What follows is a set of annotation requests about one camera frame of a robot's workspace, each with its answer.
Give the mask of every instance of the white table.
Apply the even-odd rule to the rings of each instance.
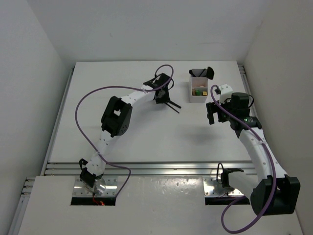
[[[125,177],[119,177],[119,185]],[[19,235],[228,235],[225,206],[206,206],[202,178],[131,177],[116,206],[70,206],[74,176],[37,177]],[[255,214],[231,207],[225,224],[235,230]],[[242,235],[302,235],[296,213],[263,216]]]
[[[245,92],[235,61],[162,61],[162,62],[78,62],[66,97],[60,125],[56,134],[50,163],[77,163],[89,160],[92,147],[78,131],[74,111],[86,93],[104,86],[124,85],[140,88],[154,76],[163,64],[174,67],[175,86],[171,99],[182,106],[177,114],[164,104],[154,101],[133,109],[131,123],[113,152],[107,157],[113,162],[234,162],[250,158],[229,127],[229,123],[208,124],[205,104],[188,102],[190,69],[212,67],[215,76],[209,81],[227,83],[234,91]],[[169,68],[160,72],[170,74]],[[81,105],[78,119],[86,134],[96,143],[100,136],[101,117],[109,98],[131,93],[125,89],[107,89],[88,97]]]
[[[108,156],[110,161],[143,165],[146,170],[137,175],[145,172],[145,176],[130,178],[118,196],[116,206],[71,206],[73,175],[80,173],[77,162],[80,158],[88,160],[92,154],[92,148],[81,136],[74,121],[79,99],[103,86],[140,87],[154,75],[158,66],[167,63],[175,69],[175,86],[170,91],[170,97],[182,106],[181,114],[154,102],[133,110],[127,133]],[[24,211],[17,216],[17,221],[22,220],[19,235],[227,235],[221,225],[225,206],[205,205],[201,175],[215,174],[212,169],[216,167],[216,162],[225,161],[229,162],[229,167],[239,164],[237,167],[246,167],[245,172],[250,172],[252,177],[257,176],[251,169],[252,164],[243,162],[250,158],[229,124],[218,123],[216,119],[216,124],[210,126],[205,105],[188,103],[188,70],[207,66],[215,71],[211,85],[227,83],[233,90],[245,92],[238,66],[232,61],[77,63],[51,146],[52,154],[48,156],[47,170],[45,165],[43,168],[43,175],[55,176],[36,178],[33,189],[29,191],[31,195],[24,217],[22,219]],[[100,119],[109,98],[129,92],[117,89],[101,91],[82,104],[79,121],[92,141],[96,142],[99,138]],[[153,165],[161,164],[142,162],[175,166],[156,173],[158,176],[150,176],[155,172],[151,167],[159,170],[161,167]],[[180,170],[179,164],[170,162],[190,163],[180,164],[186,168]],[[203,167],[206,169],[198,171],[201,165],[207,165]],[[178,175],[165,176],[173,172],[178,172]],[[124,180],[125,177],[118,177],[118,187]],[[250,205],[237,205],[228,210],[225,223],[235,230],[247,225],[254,217]],[[302,235],[296,213],[264,216],[250,230],[242,233],[263,234]]]

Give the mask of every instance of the black clamp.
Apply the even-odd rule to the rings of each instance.
[[[228,168],[228,169],[224,169],[222,174],[221,174],[221,182],[222,182],[222,187],[223,188],[229,188],[231,186],[229,186],[229,177],[228,175],[232,172],[243,172],[242,169],[239,168]]]
[[[149,86],[153,89],[156,89],[160,86],[162,86],[165,82],[167,82],[170,79],[170,77],[164,73],[161,73],[159,75],[155,74],[155,77],[145,83],[143,83],[146,86]],[[179,113],[179,111],[177,111],[175,108],[173,108],[171,105],[174,105],[175,107],[181,109],[181,106],[179,106],[178,104],[174,103],[173,101],[171,101],[170,99],[170,94],[169,94],[169,90],[168,88],[168,84],[164,87],[162,87],[160,90],[156,91],[155,94],[155,101],[157,104],[166,104],[167,106],[169,106],[171,109],[173,109],[175,112]]]

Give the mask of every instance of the black bracket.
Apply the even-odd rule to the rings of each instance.
[[[276,182],[277,189],[264,215],[292,214],[298,199],[300,182],[297,177],[289,176],[278,178],[276,179]],[[253,190],[250,202],[256,215],[260,213],[268,200],[272,184],[273,178],[268,176],[267,179],[263,179]]]
[[[94,174],[91,174],[89,171],[87,171],[87,168],[86,167],[83,167],[87,164],[88,162],[85,160],[85,159],[81,159],[79,160],[79,166],[80,166],[80,169],[82,170],[82,172],[80,173],[79,175],[79,178],[84,181],[90,188],[93,187],[93,184],[94,184],[94,181],[95,179],[97,178],[101,178],[101,176],[98,176],[96,177]]]
[[[145,83],[143,83],[146,86],[150,86],[153,89],[156,89],[160,86],[162,86],[165,82],[167,82],[170,79],[170,77],[164,73],[161,73],[159,75],[155,75],[155,77]],[[179,113],[175,108],[173,108],[171,105],[174,105],[175,107],[181,109],[181,106],[178,104],[174,103],[170,99],[170,94],[169,94],[169,89],[168,89],[168,84],[164,87],[162,87],[160,90],[156,91],[155,94],[155,101],[157,104],[166,104],[169,106],[171,109],[173,109],[175,112]]]
[[[133,107],[116,96],[111,97],[101,118],[102,131],[107,131],[111,137],[123,135],[131,121]]]

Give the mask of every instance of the red wire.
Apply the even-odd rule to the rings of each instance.
[[[92,201],[96,203],[98,206],[100,205],[99,202],[94,198],[94,195],[92,196]]]

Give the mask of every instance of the metal plate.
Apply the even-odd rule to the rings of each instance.
[[[238,197],[243,194],[238,190],[232,188],[223,188],[216,181],[216,177],[203,177],[203,189],[205,197]]]
[[[132,175],[215,175],[218,163],[127,163],[118,164],[130,168]],[[256,174],[252,162],[223,163],[225,168],[240,168],[246,174]],[[48,164],[45,175],[79,175],[78,164]],[[106,166],[106,176],[128,175],[128,170]]]
[[[105,181],[105,190],[103,194],[98,197],[115,197],[117,189],[117,178],[114,177],[102,177]],[[73,189],[73,197],[92,197],[92,193],[87,190],[84,182],[81,181],[79,176],[75,178],[75,184]]]

